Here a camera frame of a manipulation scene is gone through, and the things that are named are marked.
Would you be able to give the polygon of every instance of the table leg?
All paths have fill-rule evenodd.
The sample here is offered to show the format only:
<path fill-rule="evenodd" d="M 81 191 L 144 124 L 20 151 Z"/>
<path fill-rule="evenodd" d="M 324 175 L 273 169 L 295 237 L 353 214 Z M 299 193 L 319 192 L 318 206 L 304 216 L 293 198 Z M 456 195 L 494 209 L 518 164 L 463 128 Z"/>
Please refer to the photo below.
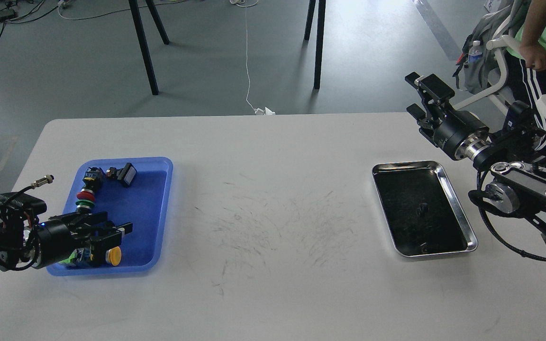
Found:
<path fill-rule="evenodd" d="M 317 11 L 317 45 L 315 51 L 315 82 L 314 89 L 319 89 L 321 80 L 321 54 L 323 52 L 323 23 L 326 18 L 326 0 L 319 0 Z"/>
<path fill-rule="evenodd" d="M 147 6 L 149 7 L 149 11 L 151 12 L 151 16 L 153 17 L 153 21 L 155 22 L 155 26 L 157 26 L 157 30 L 160 32 L 161 40 L 163 40 L 165 45 L 168 45 L 170 43 L 170 39 L 167 38 L 165 28 L 163 27 L 163 24 L 161 24 L 161 19 L 159 17 L 159 13 L 157 13 L 157 9 L 155 9 L 153 0 L 146 0 L 146 2 Z"/>
<path fill-rule="evenodd" d="M 143 29 L 143 21 L 140 19 L 140 13 L 138 11 L 138 3 L 137 0 L 128 1 L 130 3 L 132 19 L 134 20 L 134 27 L 136 28 L 136 35 L 138 36 L 140 52 L 142 52 L 143 61 L 145 61 L 145 69 L 147 70 L 147 77 L 149 78 L 151 93 L 153 93 L 153 95 L 158 95 L 159 90 L 157 88 L 157 81 L 155 80 L 155 72 L 153 72 L 153 64 L 151 62 L 151 56 L 149 54 L 149 47 L 147 46 L 147 40 L 145 39 L 145 29 Z"/>
<path fill-rule="evenodd" d="M 309 0 L 309 11 L 307 13 L 307 24 L 305 26 L 305 40 L 309 40 L 310 27 L 313 25 L 313 14 L 315 13 L 316 0 Z"/>

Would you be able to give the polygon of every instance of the backpack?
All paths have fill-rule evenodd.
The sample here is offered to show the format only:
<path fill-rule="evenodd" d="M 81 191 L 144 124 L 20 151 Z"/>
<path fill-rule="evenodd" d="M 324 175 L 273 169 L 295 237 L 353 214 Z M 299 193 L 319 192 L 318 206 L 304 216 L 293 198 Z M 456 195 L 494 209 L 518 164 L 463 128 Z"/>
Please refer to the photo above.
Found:
<path fill-rule="evenodd" d="M 459 73 L 464 71 L 464 87 L 470 93 L 478 93 L 488 87 L 488 74 L 498 67 L 494 60 L 494 53 L 485 48 L 486 43 L 503 34 L 515 36 L 524 24 L 526 13 L 531 0 L 502 0 L 500 9 L 484 15 L 466 38 L 462 47 L 462 54 L 456 61 L 458 68 L 452 75 L 456 80 L 456 88 L 459 86 Z M 481 41 L 483 54 L 478 60 L 468 63 L 469 49 L 473 41 Z"/>

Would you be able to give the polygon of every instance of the blue plastic tray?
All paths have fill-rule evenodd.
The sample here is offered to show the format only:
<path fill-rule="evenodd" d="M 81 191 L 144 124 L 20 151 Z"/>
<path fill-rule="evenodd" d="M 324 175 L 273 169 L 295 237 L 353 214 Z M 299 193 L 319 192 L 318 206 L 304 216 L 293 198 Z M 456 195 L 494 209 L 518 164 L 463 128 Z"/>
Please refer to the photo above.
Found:
<path fill-rule="evenodd" d="M 93 212 L 107 211 L 116 225 L 133 222 L 134 230 L 121 242 L 121 263 L 97 268 L 69 268 L 61 264 L 47 266 L 54 276 L 119 274 L 140 272 L 152 268 L 159 260 L 167 212 L 167 200 L 172 184 L 172 162 L 165 157 L 120 158 L 92 160 L 83 164 L 75 175 L 64 213 L 74 212 L 76 194 L 83 187 L 85 170 L 100 167 L 122 168 L 131 162 L 137 175 L 129 188 L 119 181 L 106 181 L 96 194 Z"/>

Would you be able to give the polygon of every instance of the gray floor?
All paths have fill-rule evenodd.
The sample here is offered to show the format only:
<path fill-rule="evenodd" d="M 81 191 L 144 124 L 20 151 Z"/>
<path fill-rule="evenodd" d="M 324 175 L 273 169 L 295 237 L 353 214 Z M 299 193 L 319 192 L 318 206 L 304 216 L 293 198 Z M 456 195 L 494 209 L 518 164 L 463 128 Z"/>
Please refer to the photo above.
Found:
<path fill-rule="evenodd" d="M 31 8 L 19 3 L 21 12 Z M 54 6 L 48 0 L 39 14 Z M 89 17 L 126 7 L 119 0 L 75 0 L 64 14 Z M 161 91 L 156 97 L 129 11 L 85 21 L 65 20 L 54 11 L 36 22 L 6 26 L 0 41 L 0 192 L 11 190 L 52 119 L 251 115 L 245 102 L 245 15 L 249 99 L 280 115 L 403 112 L 419 99 L 403 77 L 437 73 L 453 84 L 448 46 L 462 46 L 485 14 L 480 0 L 330 0 L 321 89 L 313 91 L 315 28 L 310 43 L 302 38 L 307 7 L 307 0 L 260 0 L 247 10 L 228 0 L 158 6 L 173 41 L 167 46 L 143 9 Z M 440 32 L 449 34 L 444 39 Z M 455 103 L 466 96 L 458 91 Z M 484 102 L 468 110 L 499 127 L 501 113 Z M 132 132 L 126 134 L 131 142 Z M 99 137 L 77 138 L 97 144 Z"/>

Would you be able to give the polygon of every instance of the striped pants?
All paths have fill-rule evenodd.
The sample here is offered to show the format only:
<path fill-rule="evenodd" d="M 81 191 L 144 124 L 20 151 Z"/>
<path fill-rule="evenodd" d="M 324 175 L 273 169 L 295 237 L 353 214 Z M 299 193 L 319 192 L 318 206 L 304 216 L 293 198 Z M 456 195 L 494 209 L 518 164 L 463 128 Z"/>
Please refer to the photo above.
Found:
<path fill-rule="evenodd" d="M 524 60 L 510 54 L 505 54 L 505 56 L 509 68 L 507 85 L 513 92 L 513 97 L 516 101 L 523 101 L 534 109 L 537 125 L 546 131 L 546 119 L 539 114 L 536 103 L 540 96 L 546 95 L 546 70 L 537 72 L 526 69 Z M 546 155 L 546 134 L 540 139 L 536 150 Z"/>

